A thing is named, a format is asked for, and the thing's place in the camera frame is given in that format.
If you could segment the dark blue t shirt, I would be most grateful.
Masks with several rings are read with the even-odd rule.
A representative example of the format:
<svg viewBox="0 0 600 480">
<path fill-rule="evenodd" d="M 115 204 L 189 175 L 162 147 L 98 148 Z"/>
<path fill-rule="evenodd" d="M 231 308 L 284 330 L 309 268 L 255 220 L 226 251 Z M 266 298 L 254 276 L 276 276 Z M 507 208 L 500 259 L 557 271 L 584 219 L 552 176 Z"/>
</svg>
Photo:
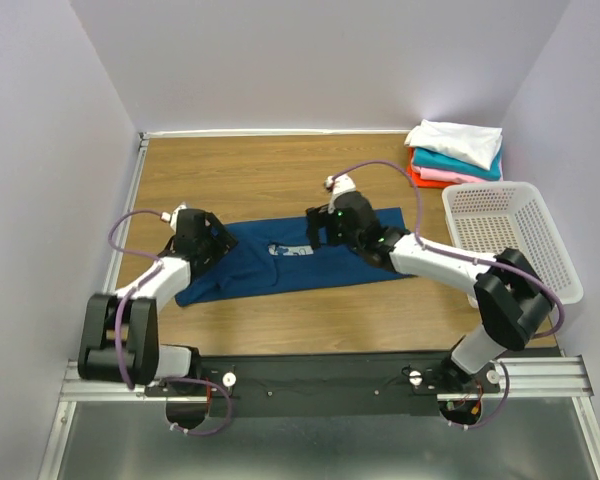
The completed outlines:
<svg viewBox="0 0 600 480">
<path fill-rule="evenodd" d="M 367 264 L 347 246 L 310 246 L 303 217 L 231 223 L 238 244 L 175 295 L 180 307 L 219 300 L 402 279 Z"/>
</svg>

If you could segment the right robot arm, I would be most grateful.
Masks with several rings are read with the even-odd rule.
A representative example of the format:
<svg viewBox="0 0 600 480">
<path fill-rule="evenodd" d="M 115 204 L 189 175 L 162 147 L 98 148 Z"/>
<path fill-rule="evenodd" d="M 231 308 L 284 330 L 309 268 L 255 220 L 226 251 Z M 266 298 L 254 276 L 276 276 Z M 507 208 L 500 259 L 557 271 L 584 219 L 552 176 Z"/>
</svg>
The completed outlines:
<svg viewBox="0 0 600 480">
<path fill-rule="evenodd" d="M 314 248 L 322 243 L 345 245 L 373 267 L 434 280 L 477 302 L 480 325 L 432 373 L 451 391 L 465 390 L 501 354 L 524 350 L 557 304 L 520 251 L 507 248 L 498 255 L 478 254 L 384 225 L 357 190 L 307 209 L 306 220 Z"/>
</svg>

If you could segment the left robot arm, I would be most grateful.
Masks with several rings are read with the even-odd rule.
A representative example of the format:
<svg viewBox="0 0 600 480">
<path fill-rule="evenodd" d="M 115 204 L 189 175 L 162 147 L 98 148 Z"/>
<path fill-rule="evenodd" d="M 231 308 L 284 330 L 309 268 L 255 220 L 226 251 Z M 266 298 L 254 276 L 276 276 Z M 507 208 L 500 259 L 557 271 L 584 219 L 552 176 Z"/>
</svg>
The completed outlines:
<svg viewBox="0 0 600 480">
<path fill-rule="evenodd" d="M 118 228 L 140 214 L 160 218 L 173 232 L 157 254 L 116 242 Z M 89 298 L 77 360 L 80 378 L 122 383 L 129 389 L 166 380 L 181 395 L 194 393 L 202 380 L 200 354 L 193 347 L 162 344 L 159 313 L 211 271 L 238 240 L 215 214 L 182 204 L 171 212 L 128 212 L 114 223 L 108 241 L 117 253 L 144 257 L 151 264 L 126 286 Z"/>
</svg>

